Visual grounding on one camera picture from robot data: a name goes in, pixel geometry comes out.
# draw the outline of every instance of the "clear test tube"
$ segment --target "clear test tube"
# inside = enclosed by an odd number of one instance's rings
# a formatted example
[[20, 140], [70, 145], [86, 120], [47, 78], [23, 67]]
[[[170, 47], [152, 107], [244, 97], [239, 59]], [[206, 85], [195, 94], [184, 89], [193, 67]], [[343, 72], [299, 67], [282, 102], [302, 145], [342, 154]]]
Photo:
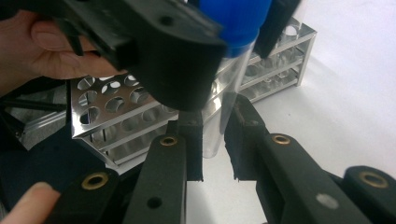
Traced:
[[286, 39], [298, 38], [301, 27], [303, 25], [303, 20], [306, 12], [307, 0], [302, 0], [300, 5], [295, 10], [293, 16], [291, 17], [288, 25], [283, 30], [283, 37]]
[[254, 44], [248, 51], [232, 58], [232, 63], [227, 65], [228, 69], [223, 75], [227, 76], [224, 89], [208, 101], [202, 111], [204, 119], [203, 157], [212, 158], [216, 156], [219, 145], [223, 140], [224, 131], [233, 109], [236, 94], [239, 91], [242, 78], [247, 70], [248, 60]]

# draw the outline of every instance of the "finger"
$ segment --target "finger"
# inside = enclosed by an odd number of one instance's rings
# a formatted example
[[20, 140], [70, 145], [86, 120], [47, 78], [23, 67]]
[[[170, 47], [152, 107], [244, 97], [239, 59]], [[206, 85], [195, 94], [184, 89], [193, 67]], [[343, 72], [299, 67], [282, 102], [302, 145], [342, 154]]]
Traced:
[[58, 200], [59, 192], [46, 183], [34, 184], [21, 197], [2, 224], [43, 223]]
[[77, 56], [73, 52], [60, 52], [61, 61], [92, 77], [110, 77], [126, 73], [118, 71], [105, 58], [86, 52]]
[[[42, 49], [72, 51], [66, 36], [54, 21], [35, 22], [31, 29], [31, 36], [34, 42]], [[85, 37], [81, 36], [79, 41], [84, 51], [95, 50], [93, 45]]]

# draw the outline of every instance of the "black mechanical part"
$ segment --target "black mechanical part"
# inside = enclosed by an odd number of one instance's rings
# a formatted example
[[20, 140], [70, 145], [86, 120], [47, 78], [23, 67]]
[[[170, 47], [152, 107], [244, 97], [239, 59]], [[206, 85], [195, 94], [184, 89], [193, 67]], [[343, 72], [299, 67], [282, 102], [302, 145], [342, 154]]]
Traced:
[[396, 180], [372, 167], [346, 170], [342, 188], [373, 223], [396, 223]]
[[[268, 218], [269, 223], [371, 223], [293, 138], [270, 134], [257, 146], [266, 166], [259, 171], [266, 178], [258, 179], [257, 190], [271, 178], [284, 202], [280, 217]], [[280, 203], [266, 194], [260, 199], [264, 212], [265, 206]]]
[[85, 35], [114, 67], [179, 110], [204, 107], [226, 51], [219, 26], [183, 1], [0, 0], [0, 7], [55, 18], [77, 54], [77, 35]]
[[7, 210], [36, 182], [45, 181], [62, 193], [80, 175], [105, 168], [102, 161], [72, 140], [70, 134], [68, 123], [27, 151], [0, 122], [0, 196]]
[[180, 135], [155, 138], [123, 224], [185, 223], [186, 142]]
[[260, 28], [260, 34], [254, 46], [254, 51], [260, 54], [262, 58], [268, 57], [299, 4], [300, 0], [272, 1], [267, 19]]
[[264, 121], [249, 99], [238, 94], [224, 134], [234, 178], [257, 179], [255, 141], [268, 133]]
[[120, 223], [119, 183], [119, 175], [110, 169], [78, 178], [62, 193], [45, 223]]
[[[370, 223], [297, 141], [269, 134], [249, 104], [245, 97], [236, 98], [224, 139], [235, 176], [257, 177], [256, 190], [270, 224]], [[250, 127], [252, 120], [262, 128]], [[237, 156], [256, 160], [245, 162]]]
[[187, 180], [204, 181], [202, 173], [204, 123], [201, 111], [180, 111], [177, 120], [177, 134], [186, 140]]

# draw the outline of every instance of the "fingertip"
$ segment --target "fingertip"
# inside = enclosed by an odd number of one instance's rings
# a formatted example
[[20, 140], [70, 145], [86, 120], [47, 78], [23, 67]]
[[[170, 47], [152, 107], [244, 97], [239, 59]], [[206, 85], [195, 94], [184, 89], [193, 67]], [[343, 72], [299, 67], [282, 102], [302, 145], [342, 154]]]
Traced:
[[44, 222], [60, 193], [49, 184], [39, 182], [30, 187], [21, 197], [2, 224], [38, 224]]

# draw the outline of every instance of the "black plastic arm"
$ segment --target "black plastic arm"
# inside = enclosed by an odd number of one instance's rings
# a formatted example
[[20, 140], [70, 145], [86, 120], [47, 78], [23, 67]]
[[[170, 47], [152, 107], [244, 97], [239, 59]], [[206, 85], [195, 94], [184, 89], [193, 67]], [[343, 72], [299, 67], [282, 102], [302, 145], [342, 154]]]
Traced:
[[226, 50], [219, 26], [183, 1], [0, 0], [0, 8], [0, 19], [18, 9], [53, 17], [78, 55], [85, 35], [115, 68], [179, 110], [205, 105]]
[[262, 58], [270, 54], [299, 4], [300, 0], [273, 0], [254, 47], [254, 51]]
[[[396, 190], [394, 179], [369, 170], [367, 182], [383, 188], [368, 189], [359, 180], [359, 171], [357, 175], [348, 171], [344, 180], [331, 178], [295, 139], [268, 133], [244, 96], [236, 98], [225, 142], [235, 178], [257, 180], [269, 224], [391, 223], [378, 220], [395, 217], [394, 202], [389, 200]], [[373, 180], [373, 176], [382, 177]]]

